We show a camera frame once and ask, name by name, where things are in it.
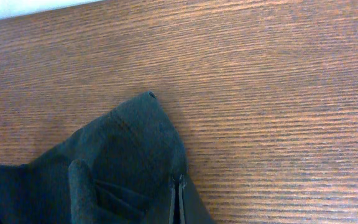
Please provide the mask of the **dark teal t-shirt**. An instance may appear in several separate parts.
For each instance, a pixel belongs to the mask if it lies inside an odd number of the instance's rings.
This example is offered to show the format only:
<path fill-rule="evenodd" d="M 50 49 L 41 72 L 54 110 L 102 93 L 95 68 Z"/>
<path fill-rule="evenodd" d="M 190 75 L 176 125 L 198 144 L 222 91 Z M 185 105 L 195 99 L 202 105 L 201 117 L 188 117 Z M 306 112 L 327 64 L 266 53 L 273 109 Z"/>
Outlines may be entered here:
<path fill-rule="evenodd" d="M 32 162 L 0 165 L 0 223 L 155 223 L 163 183 L 176 188 L 185 147 L 156 96 L 142 93 Z"/>

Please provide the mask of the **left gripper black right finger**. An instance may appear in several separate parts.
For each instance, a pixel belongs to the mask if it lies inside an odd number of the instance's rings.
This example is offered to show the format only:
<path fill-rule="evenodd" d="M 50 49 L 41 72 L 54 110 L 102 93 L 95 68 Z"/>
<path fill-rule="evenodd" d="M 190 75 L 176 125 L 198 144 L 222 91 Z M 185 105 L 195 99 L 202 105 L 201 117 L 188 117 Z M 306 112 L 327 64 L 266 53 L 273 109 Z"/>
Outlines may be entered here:
<path fill-rule="evenodd" d="M 189 175 L 182 175 L 178 185 L 180 224 L 215 224 Z"/>

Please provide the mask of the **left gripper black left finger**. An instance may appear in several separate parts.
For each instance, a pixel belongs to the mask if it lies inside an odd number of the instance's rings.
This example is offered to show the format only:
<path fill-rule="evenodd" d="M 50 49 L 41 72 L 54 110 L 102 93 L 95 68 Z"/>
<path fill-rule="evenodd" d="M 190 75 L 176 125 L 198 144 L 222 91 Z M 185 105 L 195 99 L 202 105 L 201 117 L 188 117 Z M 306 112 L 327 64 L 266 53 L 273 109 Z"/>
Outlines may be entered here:
<path fill-rule="evenodd" d="M 154 221 L 158 224 L 173 224 L 176 200 L 175 181 L 168 177 L 163 183 L 155 204 Z"/>

